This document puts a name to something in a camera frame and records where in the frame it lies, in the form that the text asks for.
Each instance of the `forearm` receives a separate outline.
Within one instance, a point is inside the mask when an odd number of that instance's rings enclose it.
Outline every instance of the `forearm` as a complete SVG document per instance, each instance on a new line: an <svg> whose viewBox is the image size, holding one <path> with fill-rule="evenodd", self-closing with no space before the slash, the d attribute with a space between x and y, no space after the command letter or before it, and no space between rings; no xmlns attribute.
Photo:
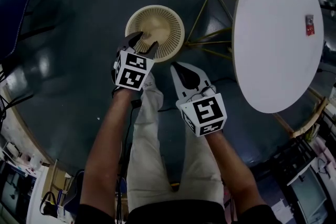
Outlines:
<svg viewBox="0 0 336 224"><path fill-rule="evenodd" d="M225 185L236 201L238 213L252 206L264 204L252 172L224 138L222 131L209 134L206 139L216 158Z"/></svg>
<svg viewBox="0 0 336 224"><path fill-rule="evenodd" d="M115 93L85 167L81 204L90 205L114 215L114 193L124 121L132 91Z"/></svg>

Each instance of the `table top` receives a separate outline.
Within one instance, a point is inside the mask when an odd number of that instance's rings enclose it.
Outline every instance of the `table top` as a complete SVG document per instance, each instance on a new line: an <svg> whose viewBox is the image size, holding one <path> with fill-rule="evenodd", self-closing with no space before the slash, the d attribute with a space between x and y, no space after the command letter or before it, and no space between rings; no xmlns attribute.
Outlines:
<svg viewBox="0 0 336 224"><path fill-rule="evenodd" d="M314 35L306 34L313 15ZM311 83L323 47L318 0L237 0L233 58L248 103L275 113L295 103Z"/></svg>

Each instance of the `gray floor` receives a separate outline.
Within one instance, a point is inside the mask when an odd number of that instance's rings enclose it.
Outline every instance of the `gray floor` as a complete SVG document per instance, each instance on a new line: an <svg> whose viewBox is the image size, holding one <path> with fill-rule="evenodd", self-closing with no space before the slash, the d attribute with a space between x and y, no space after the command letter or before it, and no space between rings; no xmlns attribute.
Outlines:
<svg viewBox="0 0 336 224"><path fill-rule="evenodd" d="M31 0L23 32L52 23L57 28L18 44L22 65L8 80L13 96L32 91L35 97L18 106L41 146L70 173L83 168L104 114L111 102L111 63L129 17L139 8L160 4L175 10L186 33L203 0ZM234 3L229 4L233 11ZM195 36L227 26L228 21L211 0ZM210 79L234 78L230 61L199 50L182 49L174 60L203 68ZM163 108L172 107L176 94L170 61L153 69L164 93ZM288 135L272 117L248 105L237 84L217 85L228 120L226 137L250 166L266 160ZM305 94L283 115L298 127L313 107ZM177 111L160 114L161 152L171 180L178 180L184 158L184 125Z"/></svg>

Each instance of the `blue chair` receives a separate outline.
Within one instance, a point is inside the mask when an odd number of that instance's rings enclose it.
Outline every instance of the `blue chair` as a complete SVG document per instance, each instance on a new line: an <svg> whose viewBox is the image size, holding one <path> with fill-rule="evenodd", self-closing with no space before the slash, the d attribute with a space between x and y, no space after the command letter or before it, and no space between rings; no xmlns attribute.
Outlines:
<svg viewBox="0 0 336 224"><path fill-rule="evenodd" d="M21 34L20 31L23 19L25 15L31 14L26 12L28 3L29 0L0 0L0 63L3 65L3 70L0 72L0 82L3 81L5 76L7 76L12 70L6 69L6 66L11 65L11 59L8 57L15 51L18 41L55 28L54 25L51 25ZM31 97L33 97L33 95L29 95L28 97L20 100L19 98L15 98L11 102L7 102L2 96L0 96L0 103L2 103L0 105L0 123L2 123L2 120L6 116L5 111L7 108L21 103Z"/></svg>

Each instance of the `leg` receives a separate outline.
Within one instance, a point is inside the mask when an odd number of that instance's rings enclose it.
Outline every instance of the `leg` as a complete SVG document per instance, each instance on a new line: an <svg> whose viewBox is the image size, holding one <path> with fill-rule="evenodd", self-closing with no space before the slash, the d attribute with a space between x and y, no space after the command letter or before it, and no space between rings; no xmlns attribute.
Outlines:
<svg viewBox="0 0 336 224"><path fill-rule="evenodd" d="M174 194L162 164L158 140L157 111L162 106L163 94L155 87L144 90L141 99L127 174L129 212L143 205L172 200Z"/></svg>
<svg viewBox="0 0 336 224"><path fill-rule="evenodd" d="M0 72L0 82L2 82L5 79L6 79L5 78L5 72L4 72L4 70L1 70L1 72Z"/></svg>
<svg viewBox="0 0 336 224"><path fill-rule="evenodd" d="M215 157L205 139L186 128L185 160L179 199L214 201L223 205L224 186Z"/></svg>

